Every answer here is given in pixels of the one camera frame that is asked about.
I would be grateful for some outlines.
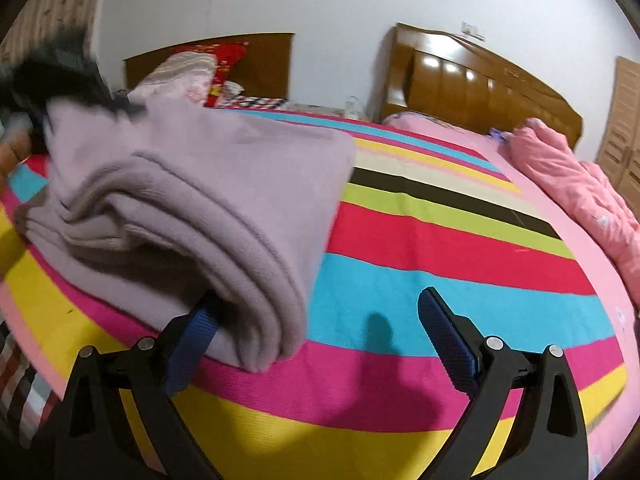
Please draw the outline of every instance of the striped bedspread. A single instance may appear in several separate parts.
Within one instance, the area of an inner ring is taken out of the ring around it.
[[[622,354],[591,283],[551,225],[478,152],[356,121],[233,113],[341,128],[358,154],[309,306],[308,342],[265,374],[205,359],[174,398],[225,478],[418,478],[467,404],[418,321],[427,286],[512,348],[564,348],[587,424],[620,393]],[[114,351],[152,332],[25,250],[8,215],[42,179],[22,168],[11,184],[0,215],[0,308],[62,395],[79,348]],[[478,470],[497,460],[519,399],[512,392]],[[134,432],[149,454],[141,428]]]

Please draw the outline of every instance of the wooden headboard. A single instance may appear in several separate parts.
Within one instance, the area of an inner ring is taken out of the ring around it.
[[[290,32],[271,32],[223,36],[178,45],[247,42],[246,54],[233,66],[228,79],[241,84],[244,94],[248,96],[287,98],[292,38],[293,34]],[[127,88],[133,88],[153,72],[160,63],[171,56],[172,49],[178,45],[166,46],[126,59],[124,65]]]
[[[398,23],[386,75],[382,117],[414,110],[477,132],[512,131],[537,117],[572,148],[582,118],[530,73],[461,36]]]

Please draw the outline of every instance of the wooden wardrobe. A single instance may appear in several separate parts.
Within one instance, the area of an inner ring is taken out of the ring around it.
[[[596,162],[640,219],[640,63],[619,57],[607,129]]]

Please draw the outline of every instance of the white stripe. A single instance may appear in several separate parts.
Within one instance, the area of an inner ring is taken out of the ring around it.
[[[48,391],[46,399],[42,398],[40,390],[44,393]],[[24,401],[22,417],[20,418],[20,443],[23,447],[30,446],[33,435],[35,435],[36,431],[40,427],[42,410],[44,410],[44,407],[47,405],[47,399],[49,398],[50,393],[51,389],[49,385],[46,384],[40,374],[37,374],[33,379],[31,391],[29,392],[27,399]]]
[[[414,164],[408,160],[399,160],[392,156],[373,153],[368,150],[357,150],[356,167],[363,170],[404,176],[416,182],[449,189],[450,191],[473,196],[486,202],[543,219],[532,204],[510,193],[469,178],[455,176],[421,164]]]

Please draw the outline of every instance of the folded blanket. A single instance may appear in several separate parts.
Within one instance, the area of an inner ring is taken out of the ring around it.
[[[46,195],[17,224],[65,279],[161,330],[212,287],[207,354],[294,354],[354,143],[328,128],[151,98],[131,119],[49,105]]]
[[[578,162],[566,137],[528,119],[508,139],[511,162],[600,245],[640,308],[640,226],[597,164]]]

